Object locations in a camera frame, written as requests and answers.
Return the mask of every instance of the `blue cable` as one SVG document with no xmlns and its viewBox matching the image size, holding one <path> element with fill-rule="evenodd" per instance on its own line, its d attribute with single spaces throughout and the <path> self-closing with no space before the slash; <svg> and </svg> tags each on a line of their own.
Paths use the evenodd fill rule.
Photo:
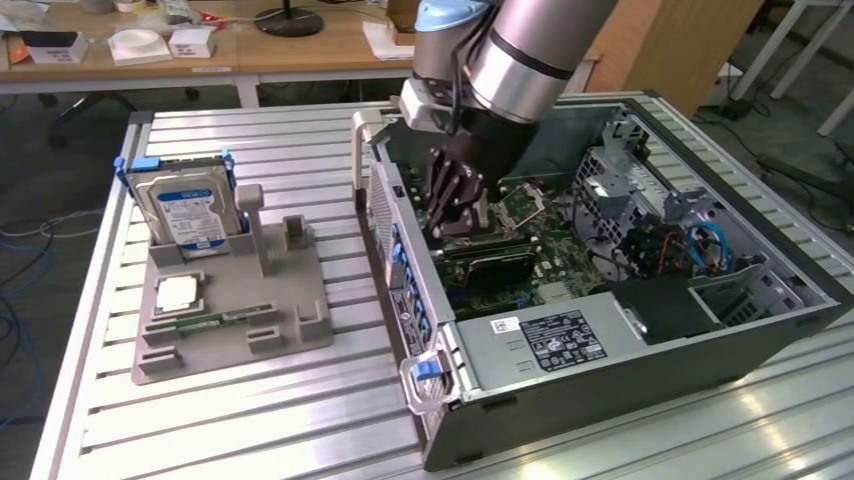
<svg viewBox="0 0 854 480">
<path fill-rule="evenodd" d="M 723 262 L 724 262 L 724 266 L 720 267 L 720 269 L 723 271 L 728 271 L 731 266 L 732 266 L 732 255 L 729 253 L 729 247 L 727 246 L 725 243 L 725 235 L 723 234 L 723 231 L 720 230 L 720 228 L 711 222 L 697 222 L 693 225 L 691 225 L 687 229 L 685 229 L 685 239 L 687 239 L 687 245 L 688 245 L 688 255 L 691 255 L 691 258 L 693 259 L 693 262 L 696 262 L 696 264 L 701 267 L 705 265 L 705 262 L 703 261 L 703 259 L 700 258 L 699 254 L 696 253 L 696 250 L 693 248 L 693 236 L 692 236 L 692 230 L 697 229 L 697 228 L 707 228 L 708 230 L 711 230 L 711 233 L 713 233 L 717 237 L 717 242 L 720 242 L 720 252 L 721 252 L 721 256 L 723 256 Z"/>
<path fill-rule="evenodd" d="M 26 413 L 26 410 L 31 408 L 33 404 L 38 400 L 38 397 L 41 397 L 41 362 L 38 362 L 38 356 L 35 355 L 35 348 L 31 343 L 31 337 L 29 336 L 29 330 L 26 330 L 23 324 L 13 316 L 0 314 L 0 318 L 17 327 L 18 335 L 21 336 L 23 349 L 26 350 L 26 354 L 29 355 L 29 361 L 34 373 L 34 386 L 31 395 L 29 396 L 29 400 L 26 401 L 23 406 L 11 413 L 9 418 L 6 418 L 2 423 L 0 423 L 1 432 L 2 429 L 7 427 L 9 424 L 23 415 L 23 413 Z"/>
<path fill-rule="evenodd" d="M 17 250 L 18 252 L 31 252 L 31 253 L 42 253 L 43 255 L 43 263 L 41 267 L 41 271 L 38 274 L 29 279 L 29 281 L 23 282 L 22 285 L 18 285 L 15 288 L 11 288 L 3 292 L 0 292 L 3 297 L 14 297 L 21 294 L 27 288 L 30 288 L 46 275 L 50 267 L 53 266 L 53 257 L 50 255 L 50 251 L 41 247 L 22 247 L 19 245 L 11 245 L 10 243 L 0 242 L 0 247 L 5 247 L 10 250 Z"/>
</svg>

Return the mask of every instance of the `circuit board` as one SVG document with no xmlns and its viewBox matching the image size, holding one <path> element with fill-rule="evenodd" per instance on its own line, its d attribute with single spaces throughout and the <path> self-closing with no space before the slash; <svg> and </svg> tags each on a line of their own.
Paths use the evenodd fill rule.
<svg viewBox="0 0 854 480">
<path fill-rule="evenodd" d="M 422 225 L 416 173 L 408 169 L 402 177 Z M 568 195 L 553 184 L 553 178 L 504 180 L 485 212 L 489 226 L 430 252 L 457 320 L 583 297 L 604 283 L 567 221 Z"/>
</svg>

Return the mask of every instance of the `aluminum workbench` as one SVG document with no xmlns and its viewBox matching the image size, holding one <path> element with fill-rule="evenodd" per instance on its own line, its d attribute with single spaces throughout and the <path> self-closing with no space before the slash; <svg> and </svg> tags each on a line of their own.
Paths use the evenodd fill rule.
<svg viewBox="0 0 854 480">
<path fill-rule="evenodd" d="M 817 263 L 854 289 L 851 257 L 664 103 L 637 97 Z M 145 386 L 130 382 L 148 228 L 113 183 L 33 479 L 780 478 L 854 472 L 854 317 L 737 382 L 437 474 L 417 438 L 352 204 L 350 116 L 384 103 L 160 113 L 121 155 L 228 148 L 262 218 L 317 235 L 332 346 Z M 653 152 L 657 167 L 667 157 Z"/>
</svg>

